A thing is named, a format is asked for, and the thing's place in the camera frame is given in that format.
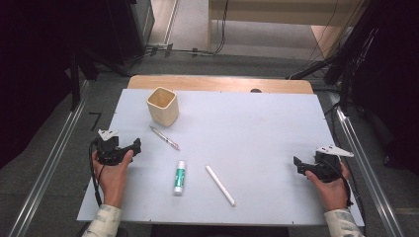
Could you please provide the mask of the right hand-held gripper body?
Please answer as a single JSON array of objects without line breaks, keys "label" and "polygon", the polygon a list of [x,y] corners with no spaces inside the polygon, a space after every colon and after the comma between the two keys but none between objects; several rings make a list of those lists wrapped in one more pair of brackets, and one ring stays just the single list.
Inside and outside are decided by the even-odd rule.
[{"label": "right hand-held gripper body", "polygon": [[342,177],[340,157],[353,157],[354,154],[334,145],[317,148],[314,155],[314,165],[310,165],[311,171],[323,183],[330,183]]}]

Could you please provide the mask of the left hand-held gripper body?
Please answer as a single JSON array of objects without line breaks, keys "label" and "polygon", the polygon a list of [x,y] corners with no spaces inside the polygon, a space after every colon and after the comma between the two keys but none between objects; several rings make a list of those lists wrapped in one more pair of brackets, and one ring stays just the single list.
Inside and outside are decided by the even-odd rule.
[{"label": "left hand-held gripper body", "polygon": [[97,146],[99,163],[109,166],[119,165],[123,161],[126,153],[131,150],[131,147],[119,147],[119,137],[116,131],[99,129],[98,134],[99,138],[95,145]]}]

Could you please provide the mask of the clear ballpoint pen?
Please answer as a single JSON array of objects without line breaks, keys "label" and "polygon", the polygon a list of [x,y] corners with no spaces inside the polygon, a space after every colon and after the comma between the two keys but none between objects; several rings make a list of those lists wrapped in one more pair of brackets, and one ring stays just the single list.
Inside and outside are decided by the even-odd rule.
[{"label": "clear ballpoint pen", "polygon": [[150,126],[150,129],[157,135],[159,136],[162,140],[164,140],[167,144],[169,144],[173,149],[180,151],[180,147],[179,145],[174,142],[173,140],[171,140],[170,138],[168,138],[167,136],[165,136],[160,130],[158,130],[156,127],[154,126]]}]

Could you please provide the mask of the beige square pen holder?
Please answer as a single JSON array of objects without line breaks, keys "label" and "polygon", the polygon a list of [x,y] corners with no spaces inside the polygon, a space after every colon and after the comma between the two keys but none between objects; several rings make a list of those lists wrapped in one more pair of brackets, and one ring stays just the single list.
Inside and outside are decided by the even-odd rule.
[{"label": "beige square pen holder", "polygon": [[163,126],[172,125],[179,115],[177,94],[169,89],[156,88],[146,103],[152,119]]}]

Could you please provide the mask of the green and white glue stick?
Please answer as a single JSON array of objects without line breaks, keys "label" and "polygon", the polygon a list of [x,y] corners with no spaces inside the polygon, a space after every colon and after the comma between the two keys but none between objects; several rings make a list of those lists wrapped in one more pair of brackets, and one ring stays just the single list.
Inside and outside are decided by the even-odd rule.
[{"label": "green and white glue stick", "polygon": [[186,172],[186,162],[184,160],[180,160],[178,162],[176,174],[175,174],[174,194],[176,196],[179,196],[183,193],[185,172]]}]

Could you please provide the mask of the white pen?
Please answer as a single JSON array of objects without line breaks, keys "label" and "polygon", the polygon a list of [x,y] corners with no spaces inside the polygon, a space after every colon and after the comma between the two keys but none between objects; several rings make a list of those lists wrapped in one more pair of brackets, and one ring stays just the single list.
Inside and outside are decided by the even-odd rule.
[{"label": "white pen", "polygon": [[212,167],[210,165],[206,165],[206,170],[209,173],[209,175],[211,176],[211,178],[213,179],[213,181],[216,183],[218,188],[221,190],[223,195],[226,197],[226,199],[228,200],[230,205],[231,206],[236,206],[235,199],[233,198],[231,193],[227,190],[227,188],[223,185],[223,183],[220,181],[219,177],[217,176],[215,171],[212,169]]}]

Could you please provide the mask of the person's right hand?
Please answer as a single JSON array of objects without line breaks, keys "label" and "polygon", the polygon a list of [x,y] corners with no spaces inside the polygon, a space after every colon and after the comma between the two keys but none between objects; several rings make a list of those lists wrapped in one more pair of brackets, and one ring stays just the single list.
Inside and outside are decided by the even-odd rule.
[{"label": "person's right hand", "polygon": [[311,171],[306,171],[306,177],[317,188],[321,202],[325,211],[347,208],[347,201],[350,200],[347,191],[347,180],[349,171],[343,162],[340,162],[342,168],[342,178],[330,183],[323,183]]}]

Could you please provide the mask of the person's left hand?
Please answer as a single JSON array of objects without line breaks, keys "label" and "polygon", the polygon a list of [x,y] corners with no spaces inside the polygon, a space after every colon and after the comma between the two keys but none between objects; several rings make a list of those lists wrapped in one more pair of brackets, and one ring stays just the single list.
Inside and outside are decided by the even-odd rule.
[{"label": "person's left hand", "polygon": [[129,150],[123,161],[117,166],[103,166],[97,158],[97,151],[92,153],[93,167],[97,181],[103,191],[103,204],[122,208],[125,189],[127,167],[132,161],[133,151]]}]

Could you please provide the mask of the white board sheet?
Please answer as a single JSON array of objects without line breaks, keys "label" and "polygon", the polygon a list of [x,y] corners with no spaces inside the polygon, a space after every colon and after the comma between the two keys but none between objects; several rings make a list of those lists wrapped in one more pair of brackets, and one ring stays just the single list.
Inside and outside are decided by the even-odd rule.
[{"label": "white board sheet", "polygon": [[[315,186],[293,157],[312,163],[333,142],[313,94],[178,92],[180,114],[157,136],[146,104],[150,93],[125,89],[110,128],[141,152],[128,166],[123,219],[200,225],[324,224]],[[178,162],[186,162],[183,193],[174,194]],[[236,201],[231,206],[206,170],[210,165]]]}]

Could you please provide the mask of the black metal stand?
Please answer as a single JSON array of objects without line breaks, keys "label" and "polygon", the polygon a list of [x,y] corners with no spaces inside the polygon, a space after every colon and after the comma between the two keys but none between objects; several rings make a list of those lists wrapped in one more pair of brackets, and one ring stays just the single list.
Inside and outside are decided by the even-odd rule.
[{"label": "black metal stand", "polygon": [[98,70],[96,69],[94,62],[103,64],[111,71],[114,71],[123,77],[129,77],[129,74],[125,70],[121,69],[115,63],[104,58],[93,50],[86,47],[75,47],[70,53],[69,66],[69,79],[71,82],[72,95],[71,111],[74,111],[81,101],[79,70],[82,70],[87,80],[96,80],[98,77]]},{"label": "black metal stand", "polygon": [[334,105],[334,108],[346,111],[348,107],[350,78],[355,68],[355,54],[357,51],[361,50],[361,43],[367,38],[367,25],[376,13],[379,1],[380,0],[371,0],[364,13],[355,24],[355,27],[349,33],[344,34],[344,37],[347,39],[335,54],[328,59],[315,62],[307,69],[292,74],[289,76],[289,79],[300,80],[310,73],[329,66],[329,70],[323,80],[326,85],[335,85],[338,80],[341,80],[342,85],[339,92],[340,99]]}]

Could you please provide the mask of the wooden table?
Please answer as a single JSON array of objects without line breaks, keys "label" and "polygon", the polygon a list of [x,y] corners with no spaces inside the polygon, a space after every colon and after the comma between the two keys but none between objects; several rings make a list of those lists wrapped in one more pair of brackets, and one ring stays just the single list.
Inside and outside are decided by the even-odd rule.
[{"label": "wooden table", "polygon": [[155,89],[164,87],[183,91],[251,92],[280,94],[312,94],[305,80],[259,79],[233,76],[192,75],[135,75],[129,79],[129,89]]}]

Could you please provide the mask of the dark cabinet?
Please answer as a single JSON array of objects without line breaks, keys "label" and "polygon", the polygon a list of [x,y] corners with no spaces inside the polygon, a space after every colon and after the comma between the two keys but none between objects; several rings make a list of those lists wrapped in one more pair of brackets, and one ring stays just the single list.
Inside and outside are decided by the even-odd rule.
[{"label": "dark cabinet", "polygon": [[117,40],[117,62],[145,53],[155,23],[151,0],[106,0]]}]

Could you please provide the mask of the light wooden furniture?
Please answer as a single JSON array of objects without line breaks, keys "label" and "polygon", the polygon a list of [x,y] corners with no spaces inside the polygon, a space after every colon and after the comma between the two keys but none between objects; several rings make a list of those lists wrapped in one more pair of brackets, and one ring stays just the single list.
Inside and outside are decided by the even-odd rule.
[{"label": "light wooden furniture", "polygon": [[209,21],[308,25],[324,58],[336,51],[349,27],[363,15],[366,0],[208,0]]}]

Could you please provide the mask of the aluminium floor rail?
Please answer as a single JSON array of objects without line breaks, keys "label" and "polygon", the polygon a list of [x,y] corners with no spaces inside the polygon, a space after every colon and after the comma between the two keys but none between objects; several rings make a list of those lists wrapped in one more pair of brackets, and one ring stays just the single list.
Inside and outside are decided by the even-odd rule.
[{"label": "aluminium floor rail", "polygon": [[354,130],[351,120],[341,109],[337,110],[337,117],[345,133],[348,143],[355,154],[355,160],[363,175],[368,190],[372,196],[377,212],[389,237],[405,237],[403,230],[396,218],[395,212],[390,205],[375,171],[373,170],[368,156]]},{"label": "aluminium floor rail", "polygon": [[25,237],[74,127],[86,105],[88,94],[92,86],[92,81],[85,80],[83,82],[80,93],[80,102],[66,117],[66,121],[62,126],[60,134],[55,140],[55,143],[53,144],[52,149],[44,162],[42,170],[31,188],[31,191],[25,198],[24,204],[10,233],[8,234],[8,237]]}]

